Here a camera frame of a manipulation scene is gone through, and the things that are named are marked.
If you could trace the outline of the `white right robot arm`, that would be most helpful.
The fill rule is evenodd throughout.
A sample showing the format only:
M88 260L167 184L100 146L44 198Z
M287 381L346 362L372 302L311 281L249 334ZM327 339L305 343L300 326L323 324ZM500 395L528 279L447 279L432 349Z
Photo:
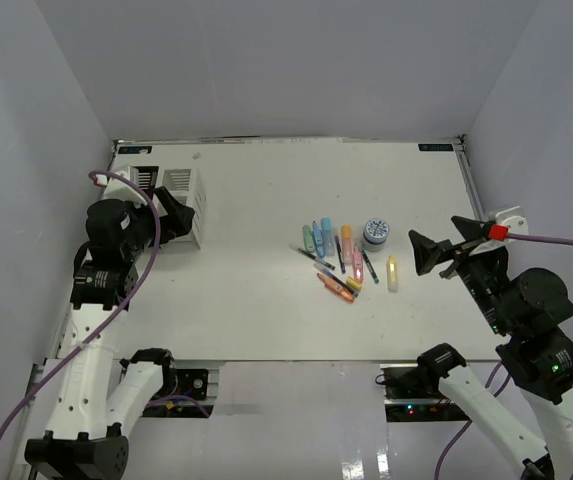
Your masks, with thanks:
M458 277L491 330L507 338L496 352L528 402L541 433L525 428L482 385L463 356L447 343L417 359L417 384L427 397L455 402L510 463L519 479L573 479L573 341L560 325L573 316L563 280L545 268L508 276L511 241L572 246L573 240L530 235L525 220L502 212L480 221L454 216L463 237L454 244L408 233L415 270L442 263L441 277Z

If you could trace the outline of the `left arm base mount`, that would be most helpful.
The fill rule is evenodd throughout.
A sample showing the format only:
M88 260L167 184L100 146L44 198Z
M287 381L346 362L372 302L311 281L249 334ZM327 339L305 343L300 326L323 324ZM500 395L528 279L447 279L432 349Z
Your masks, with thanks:
M208 418L214 410L208 369L131 363L107 404L108 423L137 418Z

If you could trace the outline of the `orange capped highlighter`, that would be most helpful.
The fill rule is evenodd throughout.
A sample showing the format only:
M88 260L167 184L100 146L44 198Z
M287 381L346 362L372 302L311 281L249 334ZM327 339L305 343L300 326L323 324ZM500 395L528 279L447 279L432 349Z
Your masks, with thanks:
M342 256L345 262L350 262L353 253L352 228L345 224L341 227Z

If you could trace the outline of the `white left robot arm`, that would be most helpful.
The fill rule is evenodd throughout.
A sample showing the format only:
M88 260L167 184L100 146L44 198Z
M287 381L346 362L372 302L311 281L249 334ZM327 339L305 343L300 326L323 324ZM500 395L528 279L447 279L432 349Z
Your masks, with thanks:
M42 437L28 440L24 458L47 479L120 479L129 457L128 436L149 402L178 387L169 350L148 348L122 361L125 376L109 388L117 340L140 276L146 248L188 235L195 211L165 187L153 190L164 215L147 203L102 199L87 210L88 240L73 264L70 347L73 359Z

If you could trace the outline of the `light blue L-point highlighter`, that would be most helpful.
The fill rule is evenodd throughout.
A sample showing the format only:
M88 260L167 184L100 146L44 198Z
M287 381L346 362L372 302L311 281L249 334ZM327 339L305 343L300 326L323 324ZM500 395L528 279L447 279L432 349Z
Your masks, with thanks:
M332 231L332 224L329 217L321 219L322 230L322 244L326 256L333 256L335 254L334 236Z

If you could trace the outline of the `blue white tape roll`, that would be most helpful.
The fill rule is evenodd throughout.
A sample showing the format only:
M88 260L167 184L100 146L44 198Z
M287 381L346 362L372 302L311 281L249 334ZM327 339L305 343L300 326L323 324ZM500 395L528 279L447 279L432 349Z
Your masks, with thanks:
M389 234L390 226L385 220L371 218L362 230L362 246L367 251L380 251L386 244Z

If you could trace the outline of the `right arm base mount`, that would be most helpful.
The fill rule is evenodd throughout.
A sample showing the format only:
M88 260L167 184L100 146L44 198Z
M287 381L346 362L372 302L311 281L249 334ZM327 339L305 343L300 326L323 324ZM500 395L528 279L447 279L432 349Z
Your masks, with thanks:
M429 385L416 364L382 365L375 377L382 388L388 423L468 421L461 408Z

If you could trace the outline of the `yellow highlighter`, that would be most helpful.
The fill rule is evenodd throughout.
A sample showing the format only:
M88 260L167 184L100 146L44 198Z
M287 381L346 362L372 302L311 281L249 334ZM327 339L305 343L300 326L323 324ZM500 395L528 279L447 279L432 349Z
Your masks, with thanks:
M387 259L387 288L389 292L397 292L399 289L397 260L393 255Z

